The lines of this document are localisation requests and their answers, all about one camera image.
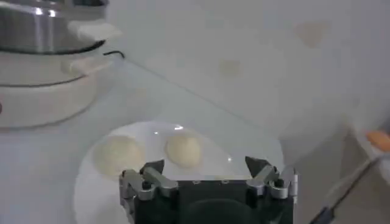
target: stain on wall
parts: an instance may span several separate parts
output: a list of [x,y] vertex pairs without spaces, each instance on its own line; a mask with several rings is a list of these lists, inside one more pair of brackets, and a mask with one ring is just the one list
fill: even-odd
[[306,47],[317,48],[330,27],[330,21],[312,21],[297,25],[294,32]]
[[241,62],[239,60],[226,60],[219,61],[218,70],[220,75],[225,77],[234,77],[239,75],[239,67]]

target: white countertop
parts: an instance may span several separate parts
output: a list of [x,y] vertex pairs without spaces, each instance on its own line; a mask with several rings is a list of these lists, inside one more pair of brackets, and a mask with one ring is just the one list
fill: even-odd
[[110,130],[138,121],[190,127],[232,155],[261,150],[283,168],[277,139],[155,74],[123,63],[100,74],[83,113],[44,127],[0,130],[0,223],[75,223],[75,178],[87,150]]

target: orange object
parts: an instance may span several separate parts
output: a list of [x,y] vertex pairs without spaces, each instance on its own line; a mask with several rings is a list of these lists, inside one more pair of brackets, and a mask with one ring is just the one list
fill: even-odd
[[390,152],[390,136],[386,132],[370,131],[366,137],[379,150]]

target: stainless steel pot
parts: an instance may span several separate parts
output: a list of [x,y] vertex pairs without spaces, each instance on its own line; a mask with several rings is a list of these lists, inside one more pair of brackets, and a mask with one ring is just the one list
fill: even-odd
[[27,54],[76,54],[103,41],[80,40],[71,21],[105,17],[108,0],[0,0],[0,51]]

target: white wall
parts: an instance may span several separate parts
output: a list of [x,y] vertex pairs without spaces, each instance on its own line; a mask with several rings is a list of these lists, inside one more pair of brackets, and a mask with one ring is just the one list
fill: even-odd
[[281,136],[288,161],[386,86],[385,0],[112,0],[130,60]]

